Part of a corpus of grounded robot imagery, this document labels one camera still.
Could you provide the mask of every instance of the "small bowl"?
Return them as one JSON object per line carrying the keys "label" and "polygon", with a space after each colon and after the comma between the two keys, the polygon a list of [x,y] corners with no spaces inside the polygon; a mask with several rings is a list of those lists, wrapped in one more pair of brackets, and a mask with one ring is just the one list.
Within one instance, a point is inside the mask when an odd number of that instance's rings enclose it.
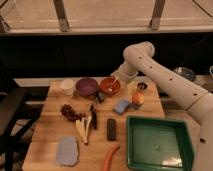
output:
{"label": "small bowl", "polygon": [[75,82],[72,79],[65,79],[61,81],[60,87],[66,95],[71,96],[73,95]]}
{"label": "small bowl", "polygon": [[82,78],[75,85],[76,91],[81,96],[91,96],[98,91],[99,86],[93,78]]}
{"label": "small bowl", "polygon": [[109,96],[115,95],[121,87],[120,81],[116,80],[115,77],[107,77],[103,79],[100,83],[100,89],[103,91],[105,94]]}

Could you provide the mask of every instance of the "green plastic tray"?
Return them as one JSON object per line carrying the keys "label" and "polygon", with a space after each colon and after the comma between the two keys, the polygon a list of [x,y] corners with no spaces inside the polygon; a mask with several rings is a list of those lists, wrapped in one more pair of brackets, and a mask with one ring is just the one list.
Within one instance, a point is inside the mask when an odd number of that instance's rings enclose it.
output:
{"label": "green plastic tray", "polygon": [[191,171],[194,152],[182,121],[129,116],[127,166],[140,171]]}

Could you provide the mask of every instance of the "red grapes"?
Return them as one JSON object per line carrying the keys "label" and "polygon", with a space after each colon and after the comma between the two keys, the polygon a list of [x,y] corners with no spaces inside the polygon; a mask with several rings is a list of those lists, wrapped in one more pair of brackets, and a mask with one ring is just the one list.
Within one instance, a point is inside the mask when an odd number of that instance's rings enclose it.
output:
{"label": "red grapes", "polygon": [[76,120],[81,120],[83,117],[86,117],[85,113],[76,113],[76,111],[68,104],[65,104],[61,107],[61,113],[69,121],[75,122]]}

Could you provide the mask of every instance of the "small cup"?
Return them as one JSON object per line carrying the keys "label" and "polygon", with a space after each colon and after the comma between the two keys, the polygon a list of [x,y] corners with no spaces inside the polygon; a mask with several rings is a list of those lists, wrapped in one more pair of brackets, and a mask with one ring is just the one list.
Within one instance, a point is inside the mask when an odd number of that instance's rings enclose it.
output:
{"label": "small cup", "polygon": [[61,89],[68,96],[72,96],[74,92],[75,82],[72,79],[65,79],[60,84]]}

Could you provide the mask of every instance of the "orange carrot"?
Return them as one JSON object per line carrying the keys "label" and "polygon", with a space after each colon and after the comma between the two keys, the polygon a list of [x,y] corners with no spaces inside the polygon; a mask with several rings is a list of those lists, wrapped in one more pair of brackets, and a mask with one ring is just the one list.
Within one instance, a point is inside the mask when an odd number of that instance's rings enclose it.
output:
{"label": "orange carrot", "polygon": [[102,166],[102,171],[109,171],[110,169],[110,164],[112,160],[113,154],[120,148],[119,145],[114,145],[106,154],[106,157],[104,159],[104,163]]}

